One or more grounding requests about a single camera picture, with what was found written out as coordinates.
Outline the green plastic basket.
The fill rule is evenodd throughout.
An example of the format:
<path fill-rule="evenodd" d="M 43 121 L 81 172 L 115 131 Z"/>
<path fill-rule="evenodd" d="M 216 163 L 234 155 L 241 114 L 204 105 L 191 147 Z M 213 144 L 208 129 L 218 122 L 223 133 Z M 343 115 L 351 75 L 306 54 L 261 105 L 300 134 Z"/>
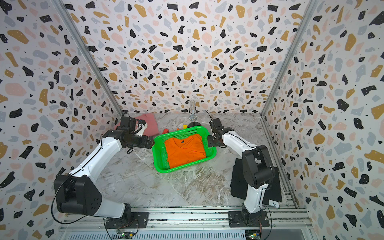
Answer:
<path fill-rule="evenodd" d="M 168 156 L 166 152 L 165 141 L 170 138 L 186 139 L 187 137 L 195 134 L 198 134 L 202 137 L 207 157 L 205 159 L 171 169 L 167 161 Z M 209 135 L 210 132 L 205 127 L 197 126 L 157 136 L 155 138 L 155 145 L 152 147 L 154 165 L 156 170 L 159 173 L 165 174 L 181 170 L 183 168 L 191 167 L 193 165 L 197 165 L 213 159 L 217 155 L 217 149 L 215 147 L 208 147 L 207 136 Z"/>

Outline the orange t-shirt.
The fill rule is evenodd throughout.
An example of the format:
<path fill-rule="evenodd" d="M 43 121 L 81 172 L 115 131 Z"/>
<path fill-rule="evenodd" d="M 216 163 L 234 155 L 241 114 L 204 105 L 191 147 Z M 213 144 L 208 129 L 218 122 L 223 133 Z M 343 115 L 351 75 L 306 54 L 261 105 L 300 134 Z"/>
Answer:
<path fill-rule="evenodd" d="M 165 141 L 168 163 L 171 169 L 205 159 L 206 151 L 198 134 L 186 139 L 170 138 Z"/>

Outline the black t-shirt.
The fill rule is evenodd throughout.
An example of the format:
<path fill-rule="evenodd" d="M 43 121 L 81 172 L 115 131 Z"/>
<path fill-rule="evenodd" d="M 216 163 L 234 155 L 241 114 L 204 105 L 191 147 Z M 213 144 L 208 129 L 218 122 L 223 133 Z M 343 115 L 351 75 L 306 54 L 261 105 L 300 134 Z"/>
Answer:
<path fill-rule="evenodd" d="M 272 187 L 266 190 L 263 205 L 271 205 L 272 201 L 282 202 L 281 183 L 279 176 L 279 169 L 274 167 L 275 177 L 273 178 Z M 247 195 L 248 183 L 246 182 L 243 175 L 243 163 L 241 159 L 236 159 L 235 165 L 233 166 L 233 175 L 231 182 L 231 194 L 233 197 L 245 200 Z"/>

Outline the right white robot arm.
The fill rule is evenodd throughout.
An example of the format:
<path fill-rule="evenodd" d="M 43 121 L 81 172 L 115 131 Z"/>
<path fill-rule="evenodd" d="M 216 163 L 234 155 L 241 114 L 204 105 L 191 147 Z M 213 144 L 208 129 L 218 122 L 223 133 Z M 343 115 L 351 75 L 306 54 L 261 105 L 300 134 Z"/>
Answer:
<path fill-rule="evenodd" d="M 214 127 L 212 132 L 207 137 L 209 147 L 227 146 L 242 157 L 243 177 L 248 184 L 242 220 L 246 225 L 254 224 L 262 216 L 265 192 L 276 175 L 268 148 L 250 143 L 232 128 Z"/>

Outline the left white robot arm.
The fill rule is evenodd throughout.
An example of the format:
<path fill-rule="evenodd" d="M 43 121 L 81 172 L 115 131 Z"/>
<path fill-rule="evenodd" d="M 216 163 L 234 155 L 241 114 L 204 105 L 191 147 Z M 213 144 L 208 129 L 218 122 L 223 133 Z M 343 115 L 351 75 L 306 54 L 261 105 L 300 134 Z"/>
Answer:
<path fill-rule="evenodd" d="M 58 175 L 54 181 L 55 197 L 52 203 L 58 212 L 76 214 L 130 223 L 131 206 L 102 196 L 96 186 L 103 169 L 121 149 L 150 149 L 154 138 L 129 130 L 109 130 L 96 149 L 68 175 Z"/>

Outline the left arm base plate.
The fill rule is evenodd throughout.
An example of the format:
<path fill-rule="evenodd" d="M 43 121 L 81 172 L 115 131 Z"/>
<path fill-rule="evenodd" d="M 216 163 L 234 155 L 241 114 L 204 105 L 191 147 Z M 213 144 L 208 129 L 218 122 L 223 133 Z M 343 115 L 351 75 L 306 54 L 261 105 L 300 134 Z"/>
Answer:
<path fill-rule="evenodd" d="M 149 212 L 132 212 L 122 218 L 108 218 L 107 229 L 145 229 L 149 220 Z"/>

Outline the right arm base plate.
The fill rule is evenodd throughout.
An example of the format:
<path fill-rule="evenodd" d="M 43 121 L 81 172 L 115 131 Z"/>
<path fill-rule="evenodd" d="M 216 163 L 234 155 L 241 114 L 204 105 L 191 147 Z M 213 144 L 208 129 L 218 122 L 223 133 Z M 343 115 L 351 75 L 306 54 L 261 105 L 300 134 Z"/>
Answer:
<path fill-rule="evenodd" d="M 250 227 L 257 228 L 262 226 L 269 227 L 269 217 L 266 211 L 259 211 L 254 214 L 249 214 L 246 210 L 228 212 L 229 225 L 231 228 Z"/>

